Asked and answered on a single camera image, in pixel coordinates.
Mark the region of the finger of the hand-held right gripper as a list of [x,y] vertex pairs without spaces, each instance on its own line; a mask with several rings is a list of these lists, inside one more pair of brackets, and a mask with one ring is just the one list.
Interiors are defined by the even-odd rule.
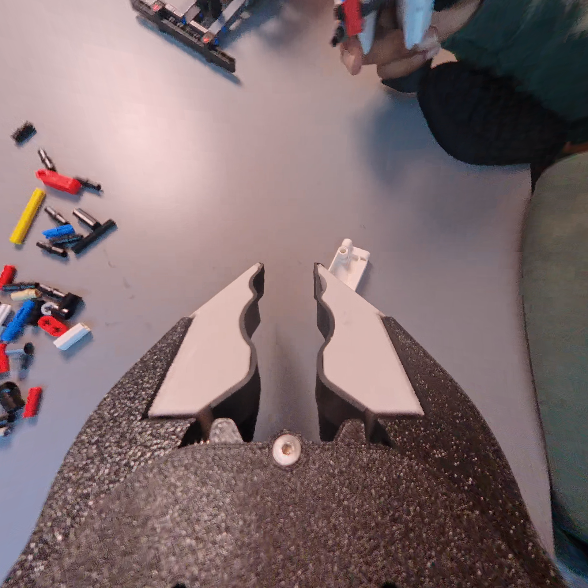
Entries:
[[362,29],[358,34],[358,41],[363,54],[368,54],[371,51],[375,39],[379,13],[380,10],[375,9],[362,18]]

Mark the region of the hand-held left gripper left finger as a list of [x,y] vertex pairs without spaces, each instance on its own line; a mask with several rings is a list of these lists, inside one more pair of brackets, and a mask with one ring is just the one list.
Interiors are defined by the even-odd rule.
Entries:
[[252,335],[261,321],[264,278],[263,263],[255,263],[189,316],[148,418],[195,417],[251,382],[258,363]]

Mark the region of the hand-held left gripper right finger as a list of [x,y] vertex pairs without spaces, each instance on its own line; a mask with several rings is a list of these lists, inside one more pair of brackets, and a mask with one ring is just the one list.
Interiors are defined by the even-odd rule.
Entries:
[[325,386],[360,413],[424,416],[384,314],[320,263],[314,267],[314,284],[317,323],[325,338],[318,376]]

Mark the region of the red connector brick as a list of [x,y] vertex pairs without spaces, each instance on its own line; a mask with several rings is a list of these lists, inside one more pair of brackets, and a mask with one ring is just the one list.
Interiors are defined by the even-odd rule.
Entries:
[[333,47],[359,35],[363,30],[364,17],[361,1],[335,1],[334,17],[336,28],[330,41]]

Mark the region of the white toy panel piece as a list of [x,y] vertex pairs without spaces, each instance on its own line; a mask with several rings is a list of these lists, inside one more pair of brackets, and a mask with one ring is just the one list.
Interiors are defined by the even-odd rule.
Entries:
[[368,267],[371,253],[343,239],[329,266],[329,272],[351,290],[357,291]]

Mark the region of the person's right forearm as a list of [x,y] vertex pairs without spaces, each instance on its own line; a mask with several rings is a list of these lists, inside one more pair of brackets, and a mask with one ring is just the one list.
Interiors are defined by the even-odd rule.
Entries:
[[442,44],[458,61],[511,77],[587,142],[587,1],[482,1]]

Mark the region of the toy truck chassis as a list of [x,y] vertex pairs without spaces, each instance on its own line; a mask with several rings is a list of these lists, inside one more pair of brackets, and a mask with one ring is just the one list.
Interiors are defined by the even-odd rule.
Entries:
[[236,62],[219,39],[250,8],[252,1],[130,1],[137,16],[159,32],[234,74]]

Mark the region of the person's green sweatshirt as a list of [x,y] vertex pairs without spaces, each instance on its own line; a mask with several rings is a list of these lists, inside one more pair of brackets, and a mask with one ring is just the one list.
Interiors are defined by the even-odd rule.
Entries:
[[587,153],[536,183],[520,290],[545,436],[557,558],[587,577]]

